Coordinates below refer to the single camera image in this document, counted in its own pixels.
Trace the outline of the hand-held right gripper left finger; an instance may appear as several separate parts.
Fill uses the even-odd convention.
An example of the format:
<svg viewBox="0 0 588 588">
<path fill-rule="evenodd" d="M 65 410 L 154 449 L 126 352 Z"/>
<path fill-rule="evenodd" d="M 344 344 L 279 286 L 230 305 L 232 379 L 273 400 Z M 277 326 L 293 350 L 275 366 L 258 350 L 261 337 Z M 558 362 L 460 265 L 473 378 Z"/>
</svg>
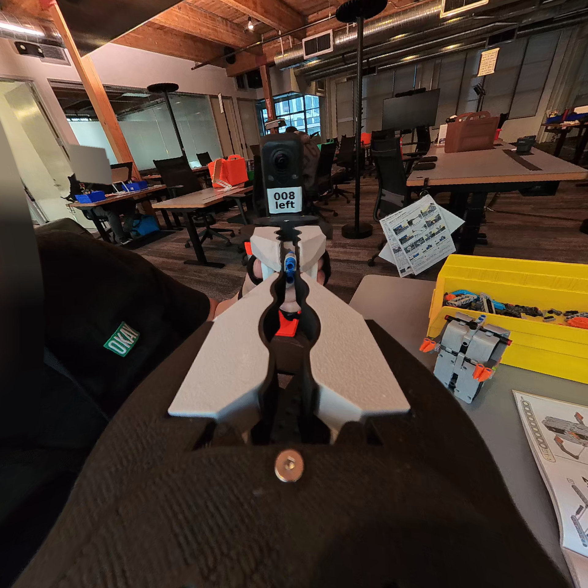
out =
<svg viewBox="0 0 588 588">
<path fill-rule="evenodd" d="M 292 377 L 277 370 L 275 351 L 263 330 L 274 305 L 271 274 L 212 323 L 171 401 L 172 417 L 212 419 L 236 430 L 245 443 L 271 443 L 274 418 L 287 407 Z"/>
</svg>

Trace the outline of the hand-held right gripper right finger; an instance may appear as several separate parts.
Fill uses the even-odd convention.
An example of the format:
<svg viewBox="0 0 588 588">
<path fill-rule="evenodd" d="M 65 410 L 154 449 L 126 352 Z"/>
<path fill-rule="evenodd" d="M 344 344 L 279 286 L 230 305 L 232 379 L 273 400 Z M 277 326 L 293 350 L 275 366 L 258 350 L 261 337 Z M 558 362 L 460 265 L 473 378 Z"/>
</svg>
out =
<svg viewBox="0 0 588 588">
<path fill-rule="evenodd" d="M 303 443 L 332 443 L 346 423 L 409 413 L 362 315 L 306 273 L 295 285 L 299 327 L 307 339 L 294 375 Z"/>
</svg>

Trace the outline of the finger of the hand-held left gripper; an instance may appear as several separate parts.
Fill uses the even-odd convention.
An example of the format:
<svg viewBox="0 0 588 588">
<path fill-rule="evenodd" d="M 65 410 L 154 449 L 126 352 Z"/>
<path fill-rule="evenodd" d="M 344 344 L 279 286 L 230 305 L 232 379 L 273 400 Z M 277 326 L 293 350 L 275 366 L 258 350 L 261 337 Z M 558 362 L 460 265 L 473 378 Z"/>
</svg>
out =
<svg viewBox="0 0 588 588">
<path fill-rule="evenodd" d="M 298 269 L 317 278 L 318 262 L 326 251 L 326 236 L 320 226 L 297 226 Z"/>
<path fill-rule="evenodd" d="M 282 272 L 282 242 L 278 231 L 278 226 L 260 226 L 251 236 L 252 254 L 261 262 L 262 276 Z"/>
</svg>

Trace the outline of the person's left forearm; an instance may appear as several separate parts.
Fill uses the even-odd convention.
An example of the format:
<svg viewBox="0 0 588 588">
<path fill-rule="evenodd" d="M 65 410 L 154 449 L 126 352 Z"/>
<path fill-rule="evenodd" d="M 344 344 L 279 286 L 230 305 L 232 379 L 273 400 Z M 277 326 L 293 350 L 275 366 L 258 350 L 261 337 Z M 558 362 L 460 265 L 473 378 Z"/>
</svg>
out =
<svg viewBox="0 0 588 588">
<path fill-rule="evenodd" d="M 232 298 L 223 301 L 217 301 L 209 298 L 209 315 L 207 321 L 212 321 L 223 312 L 228 310 L 232 305 L 236 304 L 239 300 L 239 293 L 235 294 Z"/>
</svg>

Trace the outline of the grey desk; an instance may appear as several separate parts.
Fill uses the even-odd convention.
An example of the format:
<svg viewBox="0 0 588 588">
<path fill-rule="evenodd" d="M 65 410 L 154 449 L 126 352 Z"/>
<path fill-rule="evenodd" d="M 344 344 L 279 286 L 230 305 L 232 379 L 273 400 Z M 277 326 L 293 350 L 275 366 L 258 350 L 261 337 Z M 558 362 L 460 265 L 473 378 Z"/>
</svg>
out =
<svg viewBox="0 0 588 588">
<path fill-rule="evenodd" d="M 421 353 L 419 346 L 427 334 L 434 289 L 435 283 L 430 281 L 367 275 L 350 306 L 364 319 L 374 320 L 432 371 L 435 357 Z M 587 385 L 502 366 L 473 403 L 459 401 L 492 453 L 520 514 L 564 577 L 571 581 L 560 547 L 556 514 L 523 431 L 513 389 L 587 406 Z"/>
</svg>

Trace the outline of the person's left hand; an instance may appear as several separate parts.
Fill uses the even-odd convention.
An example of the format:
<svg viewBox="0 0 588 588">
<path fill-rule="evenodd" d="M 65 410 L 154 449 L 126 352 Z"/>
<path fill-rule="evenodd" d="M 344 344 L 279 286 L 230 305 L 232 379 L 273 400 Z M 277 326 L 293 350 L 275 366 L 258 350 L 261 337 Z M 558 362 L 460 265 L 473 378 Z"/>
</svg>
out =
<svg viewBox="0 0 588 588">
<path fill-rule="evenodd" d="M 321 285 L 325 285 L 328 283 L 328 280 L 331 275 L 331 266 L 330 266 L 330 258 L 329 253 L 325 251 L 325 253 L 321 256 L 320 260 L 318 261 L 318 272 L 316 276 L 317 283 Z M 247 276 L 241 287 L 239 295 L 237 299 L 242 298 L 243 296 L 247 295 L 250 291 L 252 291 L 258 284 L 262 281 L 262 263 L 259 259 L 257 259 L 254 255 L 251 256 L 250 260 L 247 263 Z M 300 311 L 300 306 L 298 305 L 296 299 L 296 293 L 294 287 L 287 288 L 285 293 L 285 299 L 281 306 L 281 311 L 283 313 L 298 313 Z"/>
</svg>

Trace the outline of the orange tote bag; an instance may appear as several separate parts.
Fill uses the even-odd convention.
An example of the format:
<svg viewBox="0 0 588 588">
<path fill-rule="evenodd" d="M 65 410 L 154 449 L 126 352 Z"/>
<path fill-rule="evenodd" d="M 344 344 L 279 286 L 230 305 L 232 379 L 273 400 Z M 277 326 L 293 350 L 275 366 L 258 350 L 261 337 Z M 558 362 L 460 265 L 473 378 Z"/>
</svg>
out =
<svg viewBox="0 0 588 588">
<path fill-rule="evenodd" d="M 246 160 L 239 155 L 227 159 L 218 158 L 208 164 L 212 185 L 215 188 L 229 189 L 249 180 Z"/>
</svg>

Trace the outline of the black floor lamp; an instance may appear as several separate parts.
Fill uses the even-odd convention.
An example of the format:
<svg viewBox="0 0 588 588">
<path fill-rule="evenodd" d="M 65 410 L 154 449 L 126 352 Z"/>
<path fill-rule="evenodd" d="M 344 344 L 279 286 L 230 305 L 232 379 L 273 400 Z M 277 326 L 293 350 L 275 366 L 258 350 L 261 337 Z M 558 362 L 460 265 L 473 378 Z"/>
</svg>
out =
<svg viewBox="0 0 588 588">
<path fill-rule="evenodd" d="M 182 141 L 180 130 L 179 130 L 179 127 L 178 127 L 178 124 L 177 124 L 177 121 L 175 118 L 175 114 L 173 112 L 173 108 L 171 105 L 171 100 L 170 100 L 170 94 L 177 92 L 177 90 L 179 89 L 179 85 L 172 83 L 172 82 L 160 82 L 160 83 L 156 83 L 156 84 L 150 84 L 146 88 L 147 88 L 148 92 L 150 92 L 150 93 L 162 94 L 164 96 L 166 107 L 167 107 L 169 115 L 171 117 L 173 130 L 175 132 L 182 156 L 187 161 L 187 154 L 186 154 L 185 146 Z"/>
<path fill-rule="evenodd" d="M 363 58 L 364 58 L 364 21 L 380 14 L 387 1 L 347 1 L 336 11 L 336 18 L 344 24 L 356 23 L 356 142 L 355 142 L 355 217 L 354 221 L 342 226 L 342 237 L 351 240 L 365 239 L 372 236 L 373 228 L 368 222 L 360 220 L 360 192 L 362 178 L 361 158 L 361 121 L 363 100 Z"/>
</svg>

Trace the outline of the black office chair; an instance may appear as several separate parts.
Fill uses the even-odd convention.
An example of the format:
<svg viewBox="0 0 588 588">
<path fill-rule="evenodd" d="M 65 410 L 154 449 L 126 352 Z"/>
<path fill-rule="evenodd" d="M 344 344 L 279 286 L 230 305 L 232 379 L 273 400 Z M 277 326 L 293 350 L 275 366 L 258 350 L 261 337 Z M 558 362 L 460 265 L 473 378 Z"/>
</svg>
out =
<svg viewBox="0 0 588 588">
<path fill-rule="evenodd" d="M 206 180 L 201 179 L 192 171 L 186 156 L 154 160 L 153 163 L 160 174 L 162 182 L 167 186 L 171 198 L 198 192 L 209 187 Z M 231 203 L 222 201 L 207 210 L 199 209 L 190 213 L 190 218 L 193 220 L 195 227 L 206 228 L 198 233 L 201 243 L 207 238 L 213 239 L 216 236 L 224 239 L 227 242 L 226 246 L 230 246 L 230 238 L 225 237 L 223 233 L 230 233 L 231 236 L 234 236 L 232 229 L 218 229 L 217 231 L 210 229 L 211 225 L 216 224 L 217 215 L 228 212 L 230 209 Z"/>
<path fill-rule="evenodd" d="M 407 185 L 400 140 L 391 136 L 373 141 L 371 158 L 378 177 L 378 195 L 373 219 L 379 222 L 405 206 Z"/>
</svg>

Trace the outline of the grey toy robot model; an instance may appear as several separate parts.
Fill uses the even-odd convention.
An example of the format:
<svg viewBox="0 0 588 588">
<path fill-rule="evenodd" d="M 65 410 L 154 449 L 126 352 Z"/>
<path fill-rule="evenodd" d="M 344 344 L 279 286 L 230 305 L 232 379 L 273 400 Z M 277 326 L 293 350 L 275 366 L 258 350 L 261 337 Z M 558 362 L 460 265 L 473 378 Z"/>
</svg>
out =
<svg viewBox="0 0 588 588">
<path fill-rule="evenodd" d="M 458 312 L 445 315 L 445 321 L 442 333 L 425 337 L 420 351 L 437 354 L 434 375 L 454 397 L 471 403 L 495 374 L 511 345 L 511 332 L 488 324 L 486 315 L 474 319 Z"/>
</svg>

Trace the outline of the hanging printed instruction sheet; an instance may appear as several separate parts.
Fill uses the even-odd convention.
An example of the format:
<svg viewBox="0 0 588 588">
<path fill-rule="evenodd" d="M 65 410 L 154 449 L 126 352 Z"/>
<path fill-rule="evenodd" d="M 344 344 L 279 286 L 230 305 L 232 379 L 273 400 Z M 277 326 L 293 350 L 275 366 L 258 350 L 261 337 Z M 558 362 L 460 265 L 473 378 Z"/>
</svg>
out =
<svg viewBox="0 0 588 588">
<path fill-rule="evenodd" d="M 425 193 L 380 219 L 386 245 L 379 256 L 395 265 L 400 277 L 419 275 L 456 252 L 452 235 L 464 222 Z"/>
</svg>

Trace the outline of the blue backpack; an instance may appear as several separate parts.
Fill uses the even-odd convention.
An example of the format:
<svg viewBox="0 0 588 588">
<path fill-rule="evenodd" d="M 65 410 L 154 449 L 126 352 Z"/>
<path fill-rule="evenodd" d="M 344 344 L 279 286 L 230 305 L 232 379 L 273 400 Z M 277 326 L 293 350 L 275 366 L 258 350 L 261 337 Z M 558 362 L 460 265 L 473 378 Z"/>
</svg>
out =
<svg viewBox="0 0 588 588">
<path fill-rule="evenodd" d="M 136 214 L 134 216 L 130 230 L 133 239 L 143 238 L 159 231 L 160 226 L 156 217 L 143 214 Z"/>
</svg>

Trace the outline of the person's black sweatshirt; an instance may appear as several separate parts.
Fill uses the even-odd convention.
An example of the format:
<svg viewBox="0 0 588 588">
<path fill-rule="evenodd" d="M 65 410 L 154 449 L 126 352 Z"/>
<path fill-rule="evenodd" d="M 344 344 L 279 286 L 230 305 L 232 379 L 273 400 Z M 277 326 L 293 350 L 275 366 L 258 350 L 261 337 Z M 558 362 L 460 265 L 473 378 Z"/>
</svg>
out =
<svg viewBox="0 0 588 588">
<path fill-rule="evenodd" d="M 88 234 L 36 231 L 42 313 L 1 337 L 1 587 L 33 558 L 99 437 L 218 303 Z"/>
</svg>

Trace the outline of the pile of toy building pieces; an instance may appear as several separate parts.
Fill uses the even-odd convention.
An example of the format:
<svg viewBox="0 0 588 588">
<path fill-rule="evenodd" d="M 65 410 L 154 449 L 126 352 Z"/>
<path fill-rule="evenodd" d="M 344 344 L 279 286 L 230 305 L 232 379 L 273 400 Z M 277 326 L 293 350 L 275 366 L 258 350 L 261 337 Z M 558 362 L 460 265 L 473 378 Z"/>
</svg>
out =
<svg viewBox="0 0 588 588">
<path fill-rule="evenodd" d="M 537 318 L 543 323 L 557 323 L 587 329 L 587 312 L 561 311 L 553 307 L 542 309 L 537 306 L 513 305 L 499 302 L 485 293 L 474 293 L 469 290 L 446 292 L 443 296 L 443 304 L 460 311 L 473 311 L 486 315 L 497 314 L 516 319 Z"/>
</svg>

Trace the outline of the instruction booklet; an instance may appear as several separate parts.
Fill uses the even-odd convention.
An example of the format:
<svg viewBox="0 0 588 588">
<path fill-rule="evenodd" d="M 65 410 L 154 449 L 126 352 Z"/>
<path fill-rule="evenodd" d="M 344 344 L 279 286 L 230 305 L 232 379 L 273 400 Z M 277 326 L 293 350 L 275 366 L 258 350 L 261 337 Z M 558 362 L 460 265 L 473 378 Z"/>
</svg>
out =
<svg viewBox="0 0 588 588">
<path fill-rule="evenodd" d="M 587 407 L 512 390 L 575 587 L 587 587 Z"/>
</svg>

